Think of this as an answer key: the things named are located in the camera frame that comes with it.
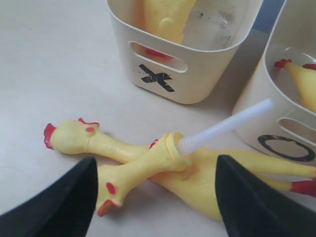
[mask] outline letter x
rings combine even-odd
[[[168,92],[174,92],[174,89],[170,85],[168,85],[165,80],[172,80],[172,78],[167,73],[153,73],[150,71],[144,64],[139,65],[139,67],[147,74],[149,74],[148,77],[142,78],[142,81],[145,83],[152,83],[157,82],[159,85],[161,85],[166,91]]]

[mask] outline handle cutout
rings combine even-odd
[[[167,69],[178,73],[185,73],[188,70],[188,65],[180,58],[173,57],[164,52],[159,52],[153,48],[148,48],[137,42],[129,42],[129,47],[137,57],[158,64]]]
[[[284,131],[316,146],[315,129],[291,118],[282,118],[278,122]]]

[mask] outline plastic straw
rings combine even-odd
[[[218,124],[206,129],[196,135],[187,136],[179,141],[179,151],[186,156],[198,150],[210,139],[222,135],[226,132],[235,130],[239,125],[244,124],[251,119],[266,113],[274,107],[271,99],[266,99],[258,104],[255,104]]]

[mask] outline plastic storage basket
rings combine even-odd
[[[237,135],[266,154],[314,166],[316,114],[300,105],[290,74],[274,68],[274,62],[283,58],[298,65],[316,62],[315,13],[314,0],[284,3],[258,67],[233,111],[271,97],[276,108],[236,129]]]
[[[126,76],[178,103],[205,99],[248,36],[262,1],[197,0],[177,44],[144,30],[143,0],[108,0]],[[145,47],[173,58],[152,57]]]

